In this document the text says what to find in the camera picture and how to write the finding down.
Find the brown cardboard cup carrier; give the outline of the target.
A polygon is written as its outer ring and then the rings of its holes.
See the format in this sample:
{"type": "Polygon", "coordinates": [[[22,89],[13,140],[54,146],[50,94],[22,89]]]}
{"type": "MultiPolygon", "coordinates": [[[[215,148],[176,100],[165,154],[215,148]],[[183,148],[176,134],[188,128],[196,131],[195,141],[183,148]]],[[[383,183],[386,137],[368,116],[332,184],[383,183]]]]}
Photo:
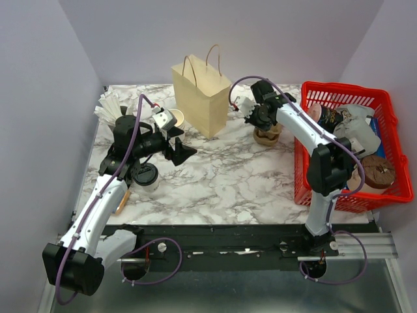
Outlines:
{"type": "Polygon", "coordinates": [[[278,142],[281,132],[282,126],[280,124],[271,127],[271,129],[266,132],[263,132],[258,128],[254,128],[253,138],[260,145],[273,147],[278,142]]]}

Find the black coffee cup lid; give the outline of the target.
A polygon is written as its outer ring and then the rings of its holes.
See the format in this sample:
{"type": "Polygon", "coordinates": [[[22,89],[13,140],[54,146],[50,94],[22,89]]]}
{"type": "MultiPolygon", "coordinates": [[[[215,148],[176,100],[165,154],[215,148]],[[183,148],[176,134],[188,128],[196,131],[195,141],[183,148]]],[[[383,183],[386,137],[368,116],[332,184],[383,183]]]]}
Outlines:
{"type": "Polygon", "coordinates": [[[151,186],[157,182],[159,176],[158,168],[151,163],[144,163],[134,175],[133,180],[140,186],[151,186]]]}

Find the white paper cup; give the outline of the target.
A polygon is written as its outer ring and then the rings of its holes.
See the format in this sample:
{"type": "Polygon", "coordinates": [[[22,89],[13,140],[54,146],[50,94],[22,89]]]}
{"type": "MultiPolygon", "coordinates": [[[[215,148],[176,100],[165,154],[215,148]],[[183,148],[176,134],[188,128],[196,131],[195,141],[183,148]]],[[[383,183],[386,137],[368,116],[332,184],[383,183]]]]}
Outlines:
{"type": "Polygon", "coordinates": [[[159,178],[157,177],[147,181],[140,181],[138,185],[140,185],[145,192],[152,193],[159,187],[159,178]]]}

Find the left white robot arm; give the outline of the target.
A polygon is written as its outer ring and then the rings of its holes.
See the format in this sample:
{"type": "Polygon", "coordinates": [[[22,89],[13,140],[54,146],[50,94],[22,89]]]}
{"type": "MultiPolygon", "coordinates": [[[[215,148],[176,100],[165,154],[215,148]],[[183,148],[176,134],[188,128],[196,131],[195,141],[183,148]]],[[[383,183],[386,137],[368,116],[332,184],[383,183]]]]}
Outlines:
{"type": "Polygon", "coordinates": [[[93,193],[60,241],[44,248],[42,259],[57,297],[61,288],[93,295],[109,266],[124,255],[136,258],[143,253],[145,243],[137,231],[118,229],[107,239],[100,238],[139,174],[141,158],[162,153],[178,166],[196,154],[196,149],[182,144],[184,132],[175,126],[177,120],[170,111],[155,113],[152,119],[153,125],[133,115],[116,120],[113,143],[100,165],[93,193]]]}

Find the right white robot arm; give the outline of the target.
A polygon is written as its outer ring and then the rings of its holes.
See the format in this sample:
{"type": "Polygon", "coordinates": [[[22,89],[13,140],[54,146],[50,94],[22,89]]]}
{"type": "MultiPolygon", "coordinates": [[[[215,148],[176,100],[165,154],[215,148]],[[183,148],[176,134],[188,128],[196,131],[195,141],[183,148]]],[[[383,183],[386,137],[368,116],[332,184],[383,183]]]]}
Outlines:
{"type": "Polygon", "coordinates": [[[359,162],[347,138],[336,138],[320,127],[288,93],[259,78],[251,86],[255,102],[243,104],[244,119],[267,134],[277,125],[288,128],[309,153],[306,174],[311,187],[311,203],[300,249],[312,256],[333,239],[331,216],[341,190],[351,177],[351,162],[359,162]]]}

